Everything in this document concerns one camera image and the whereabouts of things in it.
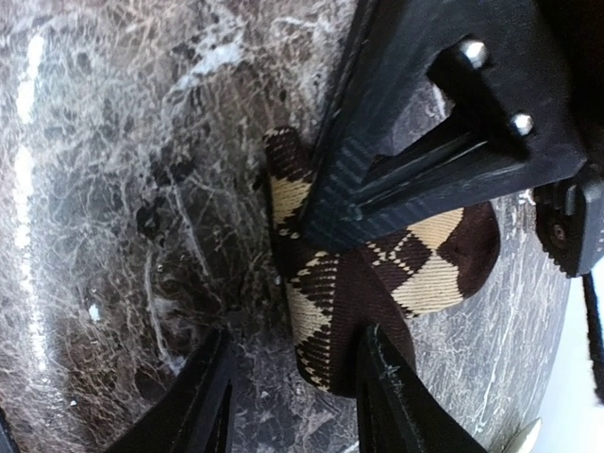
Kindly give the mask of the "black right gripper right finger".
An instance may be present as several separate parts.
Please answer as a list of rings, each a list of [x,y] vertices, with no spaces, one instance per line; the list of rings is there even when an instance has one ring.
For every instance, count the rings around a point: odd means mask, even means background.
[[[356,371],[361,452],[483,452],[435,400],[386,333],[368,327]]]

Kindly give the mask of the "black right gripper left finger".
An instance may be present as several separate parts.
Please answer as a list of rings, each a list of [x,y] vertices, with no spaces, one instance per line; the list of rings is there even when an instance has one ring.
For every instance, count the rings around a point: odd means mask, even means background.
[[[108,452],[230,452],[234,352],[225,329],[208,332],[165,396]]]

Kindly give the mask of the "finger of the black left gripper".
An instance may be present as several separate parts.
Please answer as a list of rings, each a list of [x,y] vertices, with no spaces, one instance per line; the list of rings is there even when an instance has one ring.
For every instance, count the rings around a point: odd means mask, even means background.
[[[567,62],[534,1],[361,1],[314,154],[309,243],[343,252],[574,176]]]

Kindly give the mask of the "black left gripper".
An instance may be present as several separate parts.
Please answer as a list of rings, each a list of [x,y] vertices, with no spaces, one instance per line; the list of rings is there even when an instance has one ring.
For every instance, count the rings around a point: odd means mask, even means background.
[[[571,112],[587,160],[567,179],[542,186],[536,232],[568,277],[588,275],[603,258],[603,3],[541,1],[571,71]]]

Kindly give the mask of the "brown argyle sock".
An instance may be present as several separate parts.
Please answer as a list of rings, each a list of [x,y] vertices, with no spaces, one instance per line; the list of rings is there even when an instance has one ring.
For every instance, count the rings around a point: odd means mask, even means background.
[[[381,327],[408,363],[407,323],[474,296],[493,272],[500,230],[491,202],[448,211],[342,253],[309,244],[299,220],[310,194],[310,156],[292,126],[263,136],[271,246],[281,276],[297,368],[337,396],[356,389],[358,343]]]

